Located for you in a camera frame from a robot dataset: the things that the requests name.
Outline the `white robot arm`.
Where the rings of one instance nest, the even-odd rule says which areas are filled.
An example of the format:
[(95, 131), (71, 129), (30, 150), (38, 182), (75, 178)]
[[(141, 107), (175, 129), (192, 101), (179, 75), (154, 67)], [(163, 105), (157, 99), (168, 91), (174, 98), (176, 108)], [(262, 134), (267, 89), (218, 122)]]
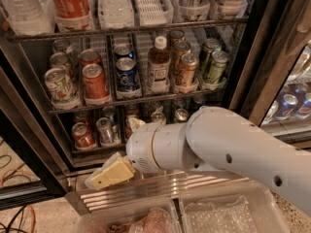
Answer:
[(126, 155), (112, 155), (87, 179), (102, 189), (131, 179), (135, 171), (227, 170), (269, 187), (311, 215), (311, 152), (286, 144), (242, 116), (203, 107), (184, 123), (146, 123), (127, 140)]

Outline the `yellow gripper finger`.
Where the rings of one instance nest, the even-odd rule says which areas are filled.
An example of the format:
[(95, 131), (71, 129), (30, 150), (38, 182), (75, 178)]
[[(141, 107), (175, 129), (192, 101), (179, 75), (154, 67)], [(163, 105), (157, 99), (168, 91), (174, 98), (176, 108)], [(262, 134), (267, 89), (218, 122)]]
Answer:
[(135, 168), (128, 158), (122, 157), (117, 152), (85, 180), (85, 185), (90, 189), (100, 190), (116, 183), (125, 182), (134, 174)]
[(145, 124), (145, 121), (135, 116), (128, 119), (130, 129), (135, 132), (138, 128)]

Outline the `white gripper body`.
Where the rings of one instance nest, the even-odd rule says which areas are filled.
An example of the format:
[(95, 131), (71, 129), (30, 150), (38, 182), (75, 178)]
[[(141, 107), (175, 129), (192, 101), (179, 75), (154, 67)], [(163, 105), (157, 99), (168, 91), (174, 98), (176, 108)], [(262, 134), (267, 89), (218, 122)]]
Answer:
[(133, 132), (126, 143), (126, 155), (141, 173), (158, 173), (153, 152), (153, 139), (159, 125), (147, 123)]

